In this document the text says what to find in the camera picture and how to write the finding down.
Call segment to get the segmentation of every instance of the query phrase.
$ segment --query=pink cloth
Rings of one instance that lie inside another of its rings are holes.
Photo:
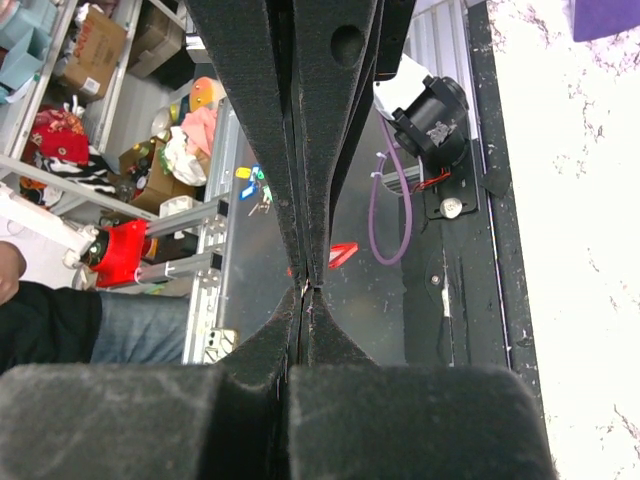
[[[210,110],[207,107],[200,107],[193,113],[187,113],[181,125],[182,130],[189,138],[187,153],[195,155],[200,149],[207,156],[211,156],[217,118],[218,110]]]

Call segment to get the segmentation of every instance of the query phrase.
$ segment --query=light blue container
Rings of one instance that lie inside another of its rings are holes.
[[[31,27],[4,58],[0,83],[13,90],[24,85],[44,64],[50,43],[49,35]]]
[[[16,3],[7,20],[0,25],[0,47],[11,50],[29,28],[49,35],[53,30],[57,9],[50,0],[23,0]]]

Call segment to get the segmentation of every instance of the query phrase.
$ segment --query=denim pants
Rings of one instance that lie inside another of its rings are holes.
[[[91,363],[182,361],[189,300],[101,292],[102,324]]]

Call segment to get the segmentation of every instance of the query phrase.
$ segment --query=screw hole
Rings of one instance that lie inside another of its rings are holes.
[[[353,67],[358,62],[363,47],[364,35],[354,25],[338,27],[331,36],[331,55],[342,67]]]

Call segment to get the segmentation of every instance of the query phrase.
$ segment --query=screw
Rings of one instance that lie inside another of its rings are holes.
[[[440,213],[445,218],[456,218],[462,213],[462,202],[455,197],[445,198],[440,204]]]

